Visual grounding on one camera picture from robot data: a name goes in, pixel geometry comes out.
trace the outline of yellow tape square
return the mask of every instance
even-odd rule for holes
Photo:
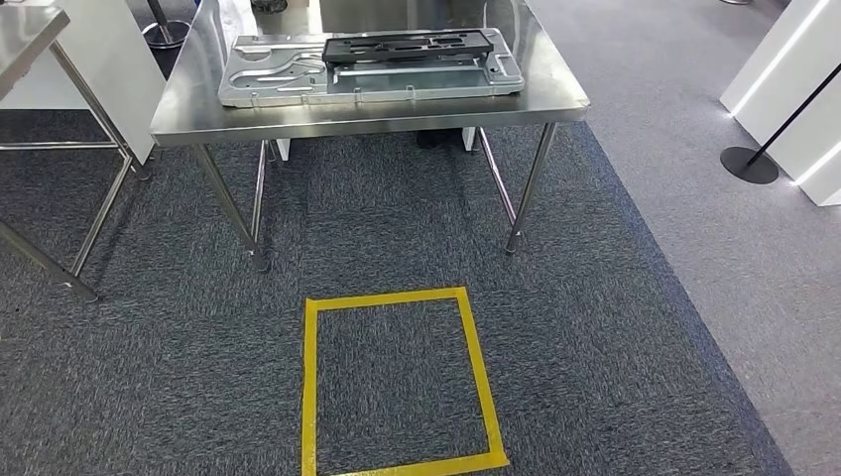
[[[488,435],[488,452],[472,456],[427,461],[424,463],[406,464],[390,468],[371,469],[344,473],[338,476],[445,476],[448,474],[462,474],[483,469],[498,468],[509,464],[502,446],[502,434],[494,409],[494,399],[491,396],[491,386],[482,360],[482,349],[479,347],[479,336],[476,334],[476,323],[473,311],[467,300],[467,289],[442,288],[439,290],[410,291],[406,293],[392,293],[388,295],[337,297],[331,299],[307,299],[304,311],[303,332],[303,399],[301,412],[301,445],[300,445],[300,474],[301,476],[316,476],[315,470],[315,397],[316,382],[316,343],[318,330],[318,312],[320,310],[347,309],[351,307],[367,307],[372,305],[388,305],[405,302],[418,302],[436,299],[456,299],[458,312],[461,314],[461,324],[467,339],[467,352],[470,365],[473,368],[473,379],[479,394],[479,407]]]

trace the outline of table leg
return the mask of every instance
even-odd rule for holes
[[[532,162],[532,171],[529,172],[529,181],[526,182],[526,189],[523,191],[523,199],[520,201],[520,209],[517,211],[517,219],[514,220],[514,225],[511,227],[511,235],[508,238],[508,244],[505,245],[505,251],[512,254],[517,250],[517,243],[520,240],[520,232],[523,230],[523,223],[526,220],[526,212],[532,203],[532,195],[535,193],[535,186],[538,183],[538,178],[541,175],[543,164],[546,162],[549,149],[551,147],[552,139],[554,138],[554,130],[557,124],[550,122],[543,127],[543,134],[541,135],[541,142],[538,145],[538,152],[535,154],[535,160]]]
[[[57,263],[56,260],[50,258],[47,253],[27,240],[23,235],[12,229],[11,226],[2,220],[0,220],[0,237],[3,237],[6,241],[8,241],[9,244],[11,244],[21,254],[41,265],[42,268],[47,270],[47,274],[52,280],[70,287],[74,292],[88,302],[94,302],[98,299],[93,290],[79,278],[71,274],[68,270]]]
[[[128,142],[125,138],[123,138],[123,135],[120,133],[120,130],[117,129],[114,121],[111,120],[111,116],[108,115],[108,112],[99,102],[99,99],[96,98],[96,95],[93,93],[90,85],[88,85],[87,81],[85,81],[81,76],[79,70],[76,69],[76,66],[72,63],[72,61],[70,61],[70,58],[67,56],[67,53],[64,52],[64,49],[61,47],[59,42],[53,42],[53,44],[50,45],[50,52],[56,58],[56,61],[61,66],[61,69],[63,69],[67,74],[67,77],[70,78],[73,85],[76,86],[76,89],[79,91],[79,94],[81,94],[81,97],[84,98],[84,101],[90,108],[90,112],[93,114],[96,122],[99,123],[99,127],[105,131],[105,134],[108,135],[111,142],[117,146],[117,149],[119,149],[120,155],[123,156],[123,159],[131,161],[131,169],[137,175],[137,178],[140,180],[148,179],[149,171],[145,170],[145,168],[140,164],[140,160],[138,160],[134,150],[132,150],[131,146],[129,146]]]
[[[261,144],[261,147],[265,151],[265,147],[267,146]],[[243,220],[242,215],[236,206],[236,202],[234,202],[234,198],[231,196],[230,190],[228,190],[228,185],[225,184],[225,180],[219,172],[219,167],[216,166],[216,163],[213,161],[213,157],[210,156],[210,151],[207,150],[207,146],[204,144],[196,144],[193,146],[193,150],[195,151],[196,158],[198,159],[198,164],[207,173],[207,178],[210,180],[210,185],[213,187],[213,191],[216,193],[216,197],[222,205],[222,210],[228,216],[228,219],[231,220],[234,230],[245,244],[248,254],[251,255],[254,266],[257,267],[258,271],[269,271],[269,262],[263,258],[263,254],[257,247],[256,240],[253,236],[251,236],[251,233],[248,230],[248,225],[245,224],[245,220]]]

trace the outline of white panel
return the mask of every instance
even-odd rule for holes
[[[0,101],[0,109],[87,109],[87,103],[49,52]]]
[[[728,108],[736,106],[762,74],[785,41],[821,0],[793,0],[756,52],[721,97]],[[841,62],[841,0],[829,0],[799,40],[756,93],[738,111],[736,119],[759,143],[797,109]],[[841,77],[830,83],[769,148],[769,155],[792,178],[798,179],[841,141]],[[825,167],[802,189],[817,204],[841,189],[841,169]]]
[[[64,8],[70,24],[59,35],[59,43],[141,162],[146,162],[154,145],[149,124],[165,81],[126,3],[26,0],[25,4],[55,4]],[[73,104],[78,106],[72,99],[78,93],[66,92],[68,79],[63,73],[51,72],[49,59],[42,61],[45,71],[31,70],[24,78],[26,83],[15,87],[16,90],[20,87],[15,91],[15,107],[66,109],[72,108]],[[66,98],[55,100],[55,91],[62,91]]]

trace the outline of metal table frame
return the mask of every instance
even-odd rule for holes
[[[360,0],[349,2],[346,6],[361,8],[364,5]],[[289,15],[270,17],[241,10],[234,0],[205,0],[201,3],[153,118],[152,136],[164,147],[192,147],[224,215],[232,223],[258,270],[269,268],[258,246],[258,235],[265,162],[267,157],[279,155],[275,139],[461,128],[467,150],[473,150],[475,143],[479,143],[511,223],[505,251],[511,254],[517,250],[557,123],[583,119],[589,108],[589,99],[526,0],[460,0],[450,6],[438,12],[435,9],[439,9],[440,5],[434,0],[407,0],[406,7],[410,13],[407,18],[402,18],[401,10],[395,9],[394,12],[359,10],[358,18],[351,19],[342,16],[341,11],[324,9],[320,10],[320,16],[312,16],[309,15],[312,12],[303,5],[298,5],[298,10],[292,12],[295,5],[291,4],[291,10],[287,12]],[[318,21],[311,21],[310,17],[317,17]],[[506,36],[506,40],[510,41],[509,47],[518,59],[526,88],[519,94],[492,98],[365,103],[363,107],[304,104],[234,109],[224,108],[218,101],[219,80],[224,75],[229,48],[238,35],[313,35],[314,39],[321,38],[323,41],[323,37],[329,35],[325,32],[329,31],[358,33],[364,31],[357,29],[361,25],[399,30],[402,28],[399,25],[404,23],[413,23],[409,27],[411,30],[506,26],[506,30],[501,31],[503,35],[510,35],[510,38]],[[530,124],[542,124],[542,135],[532,160],[523,199],[519,208],[515,209],[482,126]],[[261,141],[250,227],[207,148],[207,144],[211,143],[245,141]]]
[[[36,8],[36,7],[6,7],[6,8]],[[111,183],[105,200],[96,213],[93,219],[93,224],[90,227],[87,235],[82,242],[81,248],[76,254],[73,264],[70,269],[66,269],[56,259],[52,258],[41,248],[39,248],[32,241],[27,239],[21,233],[15,231],[7,222],[0,219],[0,237],[4,238],[13,248],[19,251],[24,256],[29,257],[42,268],[47,271],[51,281],[58,284],[65,285],[71,288],[75,293],[87,301],[96,301],[98,296],[94,290],[85,284],[80,278],[84,264],[90,255],[90,250],[96,243],[102,225],[108,217],[111,208],[116,201],[117,194],[120,187],[126,179],[129,170],[134,171],[138,179],[145,180],[149,178],[149,172],[141,166],[137,155],[129,146],[125,138],[120,134],[111,117],[105,111],[102,104],[96,99],[90,86],[79,73],[78,69],[73,65],[64,49],[58,41],[53,40],[49,46],[50,52],[58,61],[61,68],[73,82],[76,89],[82,95],[87,105],[90,108],[93,117],[99,123],[102,130],[108,135],[110,141],[108,142],[35,142],[35,143],[6,143],[0,144],[0,151],[32,151],[32,150],[77,150],[77,149],[117,149],[120,156],[123,158],[123,164],[120,168],[114,182]]]
[[[514,205],[509,198],[505,183],[500,176],[500,172],[497,168],[496,161],[494,160],[494,154],[491,151],[491,146],[488,143],[488,137],[485,134],[485,130],[481,127],[476,128],[475,136],[478,136],[479,144],[485,158],[487,159],[488,167],[491,170],[494,183],[499,191],[500,198],[502,199],[503,206],[505,207],[506,215],[511,222],[511,232],[505,245],[505,252],[509,255],[513,254],[517,250],[517,245],[523,235],[523,226],[526,220],[526,214],[532,205],[535,186],[541,176],[543,166],[546,162],[546,157],[548,156],[548,151],[551,147],[552,140],[554,139],[554,132],[556,128],[557,123],[554,122],[543,126],[541,141],[538,144],[538,151],[535,153],[535,159],[532,161],[529,179],[526,182],[526,187],[523,190],[523,199],[520,201],[520,207],[517,211],[514,210]],[[234,230],[245,245],[246,252],[254,262],[254,266],[260,272],[269,271],[269,262],[266,261],[266,258],[260,251],[257,242],[260,233],[260,218],[263,204],[263,181],[266,176],[267,150],[270,151],[269,154],[272,156],[269,161],[274,162],[281,156],[277,142],[273,140],[261,141],[260,158],[257,168],[257,183],[254,191],[254,207],[251,213],[251,227],[246,225],[245,219],[240,213],[239,207],[234,201],[233,195],[228,189],[225,179],[219,171],[219,167],[213,160],[213,156],[210,154],[210,151],[207,150],[207,146],[204,144],[196,144],[192,147],[199,166],[206,173],[207,179],[213,187],[213,191],[216,193],[216,197],[222,206],[222,211],[231,221]]]

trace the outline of gray carpet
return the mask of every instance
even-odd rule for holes
[[[0,139],[32,120],[4,113]],[[489,131],[511,190],[539,134]],[[559,128],[514,257],[484,159],[455,139],[293,141],[267,171],[265,275],[186,149],[128,180],[83,274],[101,302],[0,245],[0,473],[299,474],[304,298],[466,286],[511,460],[488,474],[786,474],[588,127]],[[248,209],[257,145],[211,151]],[[114,154],[2,160],[3,216],[67,262]],[[486,447],[451,303],[320,319],[320,472]]]
[[[781,0],[529,0],[593,102],[587,123],[783,454],[841,474],[841,234],[791,180],[719,163],[757,147],[718,98]]]

